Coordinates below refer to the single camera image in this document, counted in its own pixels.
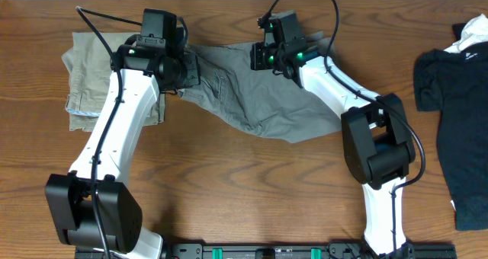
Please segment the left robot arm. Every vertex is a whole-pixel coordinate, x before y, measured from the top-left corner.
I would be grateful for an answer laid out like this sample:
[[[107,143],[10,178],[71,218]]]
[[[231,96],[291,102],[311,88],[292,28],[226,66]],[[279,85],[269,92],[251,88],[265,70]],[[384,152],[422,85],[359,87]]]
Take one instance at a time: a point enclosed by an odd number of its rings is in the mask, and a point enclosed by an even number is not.
[[[96,258],[160,258],[163,238],[143,226],[130,193],[133,153],[161,95],[199,85],[195,53],[186,50],[184,20],[147,8],[140,32],[109,52],[111,76],[101,114],[66,174],[44,188],[59,241]]]

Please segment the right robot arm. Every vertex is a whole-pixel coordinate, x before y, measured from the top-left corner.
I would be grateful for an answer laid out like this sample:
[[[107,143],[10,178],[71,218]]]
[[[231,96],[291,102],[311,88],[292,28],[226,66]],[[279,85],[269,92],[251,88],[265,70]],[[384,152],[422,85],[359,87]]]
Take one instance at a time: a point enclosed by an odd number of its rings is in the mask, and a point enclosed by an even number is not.
[[[295,11],[257,20],[264,40],[253,44],[251,69],[272,70],[316,95],[340,119],[345,162],[362,186],[366,211],[362,257],[411,258],[402,228],[402,187],[417,140],[401,100],[380,96],[348,77],[332,57],[311,46]]]

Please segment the grey shorts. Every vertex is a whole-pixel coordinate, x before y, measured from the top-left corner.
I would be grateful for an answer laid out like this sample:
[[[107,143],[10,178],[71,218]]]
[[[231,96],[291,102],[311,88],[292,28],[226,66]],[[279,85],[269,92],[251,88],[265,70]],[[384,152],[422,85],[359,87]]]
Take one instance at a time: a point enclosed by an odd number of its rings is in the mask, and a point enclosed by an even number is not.
[[[180,98],[254,136],[302,142],[341,129],[339,118],[316,95],[270,70],[250,68],[252,43],[189,45],[201,68],[201,83]]]

